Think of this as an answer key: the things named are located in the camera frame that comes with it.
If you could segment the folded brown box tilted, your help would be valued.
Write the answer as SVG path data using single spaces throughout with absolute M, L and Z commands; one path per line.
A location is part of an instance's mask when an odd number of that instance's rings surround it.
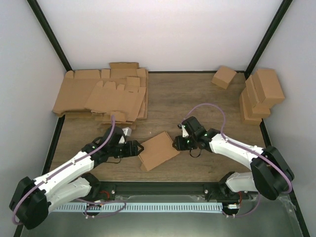
M 237 72 L 233 69 L 221 66 L 214 74 L 211 82 L 220 88 L 227 89 L 236 74 Z

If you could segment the black left frame post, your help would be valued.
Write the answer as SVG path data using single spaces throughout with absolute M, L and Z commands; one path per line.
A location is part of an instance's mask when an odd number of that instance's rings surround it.
M 72 67 L 57 39 L 55 36 L 44 12 L 42 11 L 39 3 L 37 0 L 27 0 L 28 5 L 30 6 L 32 12 L 34 13 L 37 21 L 41 25 L 44 33 L 46 34 L 48 40 L 50 41 L 55 53 L 57 54 L 60 62 L 62 63 L 63 67 L 66 71 L 72 71 Z

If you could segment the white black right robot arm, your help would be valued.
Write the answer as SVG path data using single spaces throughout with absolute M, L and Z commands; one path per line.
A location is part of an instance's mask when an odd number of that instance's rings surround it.
M 175 137 L 173 148 L 178 151 L 200 150 L 228 157 L 249 172 L 230 172 L 221 179 L 220 195 L 230 199 L 238 192 L 258 192 L 269 200 L 292 190 L 294 173 L 273 146 L 261 148 L 231 139 L 216 129 L 206 130 L 195 117 L 178 125 L 182 135 Z

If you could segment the black frame post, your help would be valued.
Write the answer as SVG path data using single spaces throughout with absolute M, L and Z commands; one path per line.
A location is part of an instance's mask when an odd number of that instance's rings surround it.
M 66 71 L 72 71 L 72 67 L 57 39 L 55 36 L 44 12 L 42 11 L 39 3 L 37 0 L 27 0 L 28 5 L 30 6 L 32 12 L 34 13 L 37 21 L 41 25 L 44 33 L 46 34 L 48 40 L 50 41 L 55 53 L 57 54 L 60 62 L 62 63 L 63 67 Z
M 271 23 L 269 24 L 263 38 L 261 39 L 253 57 L 251 58 L 246 70 L 244 71 L 245 79 L 248 79 L 255 69 L 259 59 L 261 58 L 262 54 L 264 53 L 266 47 L 268 46 L 270 40 L 272 39 L 274 33 L 276 32 L 278 26 L 280 25 L 282 19 L 284 18 L 285 14 L 287 13 L 288 9 L 290 8 L 293 0 L 283 0 L 277 9 Z

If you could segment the black right frame post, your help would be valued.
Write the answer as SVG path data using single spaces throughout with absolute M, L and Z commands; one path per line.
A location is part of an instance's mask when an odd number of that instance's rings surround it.
M 245 79 L 248 79 L 255 69 L 259 59 L 261 58 L 262 54 L 264 53 L 266 47 L 268 46 L 270 40 L 272 39 L 274 33 L 276 32 L 278 26 L 280 25 L 282 19 L 284 18 L 285 14 L 287 13 L 288 9 L 290 8 L 293 0 L 283 0 L 277 9 L 271 23 L 269 24 L 263 38 L 261 39 L 253 57 L 251 58 L 246 70 L 244 71 Z

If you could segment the brown cardboard box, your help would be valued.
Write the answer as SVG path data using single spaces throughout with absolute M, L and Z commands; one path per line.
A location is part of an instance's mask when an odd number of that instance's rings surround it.
M 140 169 L 145 172 L 150 171 L 179 155 L 180 152 L 172 144 L 173 140 L 165 131 L 143 142 L 141 145 L 144 150 L 138 155 L 142 162 Z

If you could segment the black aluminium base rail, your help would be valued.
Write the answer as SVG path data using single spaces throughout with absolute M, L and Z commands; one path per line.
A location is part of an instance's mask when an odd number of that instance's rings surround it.
M 221 194 L 217 182 L 105 182 L 101 181 L 97 191 L 84 196 L 92 201 L 102 198 L 114 200 L 118 196 L 141 195 L 201 195 L 205 198 L 219 199 Z

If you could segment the top folded brown box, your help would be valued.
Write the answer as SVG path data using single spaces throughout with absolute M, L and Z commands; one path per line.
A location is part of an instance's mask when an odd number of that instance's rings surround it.
M 285 96 L 275 70 L 258 69 L 253 75 L 253 81 L 262 105 L 272 108 L 284 101 Z

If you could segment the stack of flat cardboard blanks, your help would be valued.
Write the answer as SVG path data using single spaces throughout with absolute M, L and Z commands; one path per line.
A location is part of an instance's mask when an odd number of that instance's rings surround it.
M 67 71 L 53 112 L 109 124 L 135 125 L 148 116 L 149 72 L 137 62 L 112 62 L 108 69 Z

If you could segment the lower folded brown box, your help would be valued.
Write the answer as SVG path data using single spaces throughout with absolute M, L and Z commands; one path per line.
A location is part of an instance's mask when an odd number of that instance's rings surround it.
M 259 125 L 262 121 L 261 118 L 252 118 L 250 116 L 249 98 L 244 89 L 239 97 L 240 119 L 244 124 Z

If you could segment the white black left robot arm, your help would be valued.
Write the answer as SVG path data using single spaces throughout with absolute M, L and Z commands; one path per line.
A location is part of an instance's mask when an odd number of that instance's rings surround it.
M 110 126 L 103 136 L 86 144 L 74 157 L 56 169 L 35 179 L 25 177 L 19 181 L 9 208 L 12 222 L 33 229 L 50 212 L 79 200 L 91 206 L 101 206 L 100 181 L 91 173 L 109 158 L 128 158 L 139 155 L 144 147 L 127 138 L 131 129 Z

